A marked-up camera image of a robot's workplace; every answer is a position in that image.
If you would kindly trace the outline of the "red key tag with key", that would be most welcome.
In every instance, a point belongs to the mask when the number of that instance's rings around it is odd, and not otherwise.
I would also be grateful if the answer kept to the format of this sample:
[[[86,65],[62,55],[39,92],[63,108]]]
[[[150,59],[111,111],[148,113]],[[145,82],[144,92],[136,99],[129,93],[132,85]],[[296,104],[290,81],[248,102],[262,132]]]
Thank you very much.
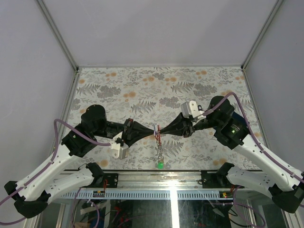
[[[161,127],[160,127],[160,125],[157,125],[157,129],[156,129],[156,132],[155,132],[155,138],[156,138],[156,141],[158,143],[158,146],[161,147],[162,140],[161,140]]]

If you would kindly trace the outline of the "metal key holder red handle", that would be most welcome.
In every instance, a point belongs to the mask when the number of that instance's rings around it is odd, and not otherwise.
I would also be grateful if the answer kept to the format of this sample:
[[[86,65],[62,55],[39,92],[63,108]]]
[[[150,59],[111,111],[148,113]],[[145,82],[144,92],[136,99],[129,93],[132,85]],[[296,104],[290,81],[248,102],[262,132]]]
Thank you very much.
[[[158,163],[164,163],[164,156],[163,156],[163,149],[162,149],[161,141],[157,141],[156,145],[157,145],[156,149],[157,149]]]

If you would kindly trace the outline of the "green key tag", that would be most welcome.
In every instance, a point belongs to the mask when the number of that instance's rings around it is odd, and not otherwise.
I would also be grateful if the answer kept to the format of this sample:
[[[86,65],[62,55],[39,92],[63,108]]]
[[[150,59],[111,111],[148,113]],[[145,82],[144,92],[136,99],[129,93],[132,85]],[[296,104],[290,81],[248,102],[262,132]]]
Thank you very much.
[[[164,163],[163,162],[159,162],[158,165],[157,165],[157,168],[158,169],[163,169],[164,167]]]

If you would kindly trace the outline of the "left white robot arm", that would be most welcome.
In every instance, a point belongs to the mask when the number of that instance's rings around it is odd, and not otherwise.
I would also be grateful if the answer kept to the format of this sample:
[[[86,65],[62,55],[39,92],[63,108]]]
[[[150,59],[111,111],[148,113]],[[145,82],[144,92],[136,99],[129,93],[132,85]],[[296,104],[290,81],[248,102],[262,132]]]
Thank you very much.
[[[67,166],[83,158],[96,146],[109,146],[115,157],[120,157],[135,142],[154,133],[133,119],[124,123],[109,122],[103,106],[94,104],[81,115],[81,122],[70,127],[70,132],[56,141],[55,150],[31,174],[19,181],[8,181],[4,188],[14,199],[17,212],[29,219],[44,211],[48,204],[61,195],[81,187],[100,187],[104,172],[95,162],[89,162],[78,172],[59,180]]]

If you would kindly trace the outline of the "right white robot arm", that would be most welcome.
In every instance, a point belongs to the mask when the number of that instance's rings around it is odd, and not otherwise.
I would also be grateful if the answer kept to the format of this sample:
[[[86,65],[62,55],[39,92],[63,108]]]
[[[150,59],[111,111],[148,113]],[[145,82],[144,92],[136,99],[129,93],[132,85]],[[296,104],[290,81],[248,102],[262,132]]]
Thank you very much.
[[[246,171],[225,163],[217,172],[221,187],[243,186],[269,197],[280,209],[295,213],[304,199],[304,173],[283,161],[254,135],[245,114],[238,115],[228,96],[215,96],[208,109],[195,101],[183,103],[181,113],[168,126],[158,131],[190,137],[194,132],[213,128],[214,137],[223,146],[245,156],[263,171]]]

